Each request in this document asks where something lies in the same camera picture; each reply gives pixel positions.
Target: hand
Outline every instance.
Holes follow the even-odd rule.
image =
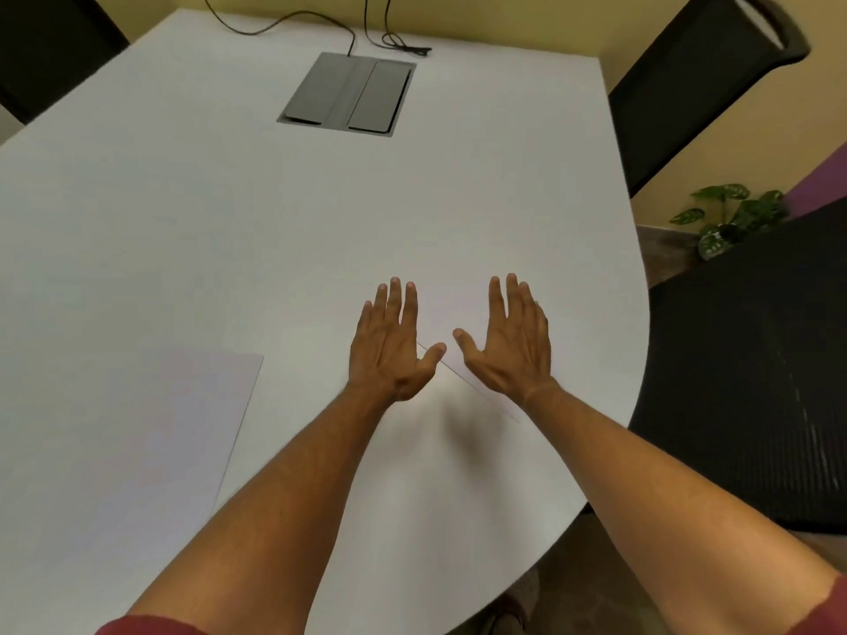
[[[400,278],[391,289],[382,284],[374,304],[367,301],[350,348],[348,386],[372,388],[386,404],[409,400],[435,375],[435,366],[447,352],[436,343],[418,361],[418,290],[406,283],[406,306],[400,320]]]
[[[558,387],[550,375],[551,348],[544,310],[532,298],[526,283],[517,284],[517,276],[506,276],[509,315],[494,276],[488,286],[488,335],[485,349],[477,349],[471,335],[453,330],[464,355],[465,365],[476,378],[494,392],[505,394],[520,406],[539,388]]]

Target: white paper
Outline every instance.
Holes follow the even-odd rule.
[[[6,633],[122,615],[214,508],[262,357],[54,356],[0,426]]]

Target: forearm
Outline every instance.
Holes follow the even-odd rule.
[[[217,512],[130,612],[173,617],[209,635],[302,632],[387,405],[379,392],[346,388]]]
[[[679,635],[780,635],[837,575],[804,544],[560,388],[526,410]]]

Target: red sleeve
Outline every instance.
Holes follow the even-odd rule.
[[[839,577],[827,600],[788,635],[847,635],[847,576]]]
[[[97,635],[205,635],[195,627],[166,617],[127,615],[111,621]]]

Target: tabletop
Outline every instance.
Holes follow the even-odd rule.
[[[307,631],[439,635],[585,503],[450,330],[482,340],[488,279],[516,272],[556,376],[626,425],[647,288],[596,59],[430,38],[414,59],[359,37],[356,54],[417,63],[389,138],[276,122],[346,32],[251,38],[177,11],[0,148],[2,361],[36,375],[59,349],[148,340],[264,355],[220,506],[341,388],[376,285],[414,280],[419,340],[447,342],[446,365],[376,432]]]

